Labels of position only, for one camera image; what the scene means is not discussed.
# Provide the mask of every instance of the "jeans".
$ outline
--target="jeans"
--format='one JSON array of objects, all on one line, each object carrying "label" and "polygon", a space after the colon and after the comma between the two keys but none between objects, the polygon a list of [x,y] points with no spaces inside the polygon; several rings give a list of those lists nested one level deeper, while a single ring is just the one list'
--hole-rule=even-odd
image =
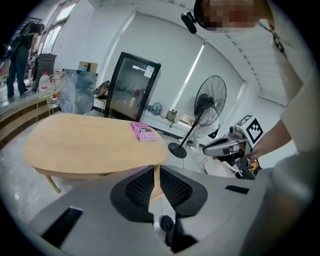
[{"label": "jeans", "polygon": [[19,93],[23,94],[27,90],[24,81],[25,81],[25,70],[26,70],[26,64],[28,61],[28,56],[29,56],[29,49],[23,46],[18,46],[18,48],[16,49],[15,53],[11,58],[9,74],[6,80],[8,97],[11,97],[14,95],[15,78],[18,83]]}]

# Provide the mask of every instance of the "sticker on fridge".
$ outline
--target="sticker on fridge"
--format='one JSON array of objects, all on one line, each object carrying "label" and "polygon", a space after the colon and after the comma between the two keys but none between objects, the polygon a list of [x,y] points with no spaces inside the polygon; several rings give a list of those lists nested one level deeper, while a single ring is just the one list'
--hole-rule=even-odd
[{"label": "sticker on fridge", "polygon": [[146,78],[151,78],[154,70],[155,70],[155,68],[154,68],[153,66],[149,66],[149,65],[148,65],[148,66],[146,67],[145,72],[144,72],[144,76],[145,76]]}]

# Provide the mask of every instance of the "gray fabric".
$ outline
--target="gray fabric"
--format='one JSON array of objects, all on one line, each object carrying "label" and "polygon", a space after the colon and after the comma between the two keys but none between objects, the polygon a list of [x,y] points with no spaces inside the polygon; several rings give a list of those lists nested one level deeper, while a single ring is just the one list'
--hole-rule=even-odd
[{"label": "gray fabric", "polygon": [[147,110],[154,116],[159,116],[162,111],[162,105],[159,102],[154,103],[153,105],[149,105]]},{"label": "gray fabric", "polygon": [[62,72],[68,76],[59,97],[62,112],[79,115],[88,113],[93,107],[93,90],[98,74],[74,69],[64,69]]}]

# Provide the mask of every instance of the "white marker cube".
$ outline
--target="white marker cube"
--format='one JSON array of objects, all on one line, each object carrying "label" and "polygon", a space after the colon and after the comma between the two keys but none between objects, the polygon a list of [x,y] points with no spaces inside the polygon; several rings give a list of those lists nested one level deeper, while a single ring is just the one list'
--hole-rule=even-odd
[{"label": "white marker cube", "polygon": [[254,115],[246,115],[237,124],[237,130],[240,130],[247,138],[251,148],[259,142],[264,134],[257,118]]}]

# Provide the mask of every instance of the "white sleeve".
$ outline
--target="white sleeve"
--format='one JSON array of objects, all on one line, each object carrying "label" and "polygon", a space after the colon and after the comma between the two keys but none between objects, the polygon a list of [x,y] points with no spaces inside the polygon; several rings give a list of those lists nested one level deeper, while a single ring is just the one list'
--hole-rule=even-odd
[{"label": "white sleeve", "polygon": [[298,152],[320,148],[320,80],[317,71],[284,110],[281,120]]}]

